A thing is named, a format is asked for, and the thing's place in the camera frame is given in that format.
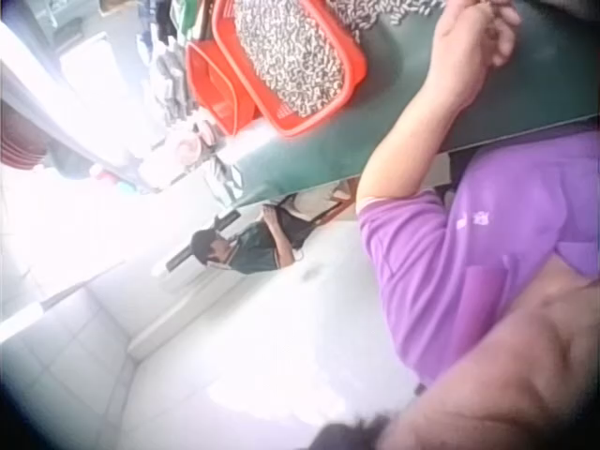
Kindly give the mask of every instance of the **red basket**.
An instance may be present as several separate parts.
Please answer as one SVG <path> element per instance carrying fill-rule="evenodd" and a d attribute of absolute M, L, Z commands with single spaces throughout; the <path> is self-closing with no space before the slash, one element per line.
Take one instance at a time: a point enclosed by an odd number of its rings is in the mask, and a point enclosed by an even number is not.
<path fill-rule="evenodd" d="M 187 80 L 194 96 L 228 135 L 254 118 L 256 105 L 215 41 L 186 47 Z"/>
<path fill-rule="evenodd" d="M 256 75 L 246 52 L 235 34 L 233 0 L 217 0 L 213 10 L 213 34 L 218 46 L 246 87 L 254 102 L 277 131 L 284 136 L 295 136 L 331 117 L 353 94 L 354 88 L 367 75 L 367 60 L 352 37 L 338 24 L 327 10 L 323 0 L 300 0 L 337 52 L 344 67 L 344 82 L 340 93 L 322 110 L 308 117 L 293 112 Z"/>

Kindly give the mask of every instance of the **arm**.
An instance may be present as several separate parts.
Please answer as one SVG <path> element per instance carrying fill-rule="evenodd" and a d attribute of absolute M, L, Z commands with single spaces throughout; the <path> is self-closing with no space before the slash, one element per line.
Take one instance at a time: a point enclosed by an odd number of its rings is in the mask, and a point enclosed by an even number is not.
<path fill-rule="evenodd" d="M 281 226 L 279 225 L 278 215 L 273 206 L 265 206 L 263 209 L 264 223 L 269 228 L 269 232 L 275 240 L 277 248 L 277 262 L 279 268 L 284 268 L 294 263 L 292 244 L 288 240 Z"/>
<path fill-rule="evenodd" d="M 550 448 L 536 444 L 597 395 L 599 295 L 596 281 L 508 315 L 402 414 L 382 450 Z"/>
<path fill-rule="evenodd" d="M 418 191 L 456 117 L 481 90 L 488 68 L 509 58 L 515 44 L 512 27 L 520 18 L 510 0 L 492 2 L 448 3 L 436 26 L 423 87 L 363 172 L 359 210 L 369 199 L 401 199 Z"/>

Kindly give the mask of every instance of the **purple shirt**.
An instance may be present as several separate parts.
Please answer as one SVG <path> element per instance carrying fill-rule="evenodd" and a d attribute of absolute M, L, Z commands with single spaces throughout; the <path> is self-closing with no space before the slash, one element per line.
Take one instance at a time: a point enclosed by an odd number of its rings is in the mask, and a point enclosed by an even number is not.
<path fill-rule="evenodd" d="M 596 132 L 478 155 L 447 212 L 433 192 L 359 215 L 398 356 L 431 384 L 553 253 L 598 276 Z"/>

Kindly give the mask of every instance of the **man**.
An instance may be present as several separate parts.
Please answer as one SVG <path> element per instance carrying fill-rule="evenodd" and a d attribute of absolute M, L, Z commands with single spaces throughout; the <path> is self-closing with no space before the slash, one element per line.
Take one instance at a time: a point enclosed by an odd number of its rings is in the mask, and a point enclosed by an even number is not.
<path fill-rule="evenodd" d="M 598 132 L 478 155 L 449 212 L 418 193 L 519 23 L 510 0 L 449 0 L 425 85 L 358 188 L 397 353 L 427 390 L 396 420 L 326 427 L 310 450 L 575 448 L 558 438 L 598 394 Z"/>
<path fill-rule="evenodd" d="M 294 263 L 293 252 L 321 220 L 350 199 L 345 190 L 345 183 L 329 184 L 295 194 L 289 205 L 287 199 L 283 204 L 267 204 L 262 217 L 232 239 L 213 229 L 200 230 L 192 236 L 191 251 L 203 265 L 247 275 L 283 269 Z"/>

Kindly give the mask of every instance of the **white floor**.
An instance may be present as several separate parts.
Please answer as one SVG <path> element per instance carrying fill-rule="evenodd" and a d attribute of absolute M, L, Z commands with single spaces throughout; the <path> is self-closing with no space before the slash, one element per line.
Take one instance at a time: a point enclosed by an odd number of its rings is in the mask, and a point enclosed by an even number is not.
<path fill-rule="evenodd" d="M 311 236 L 303 261 L 249 278 L 140 365 L 119 448 L 306 447 L 329 421 L 402 409 L 415 385 L 346 217 Z"/>

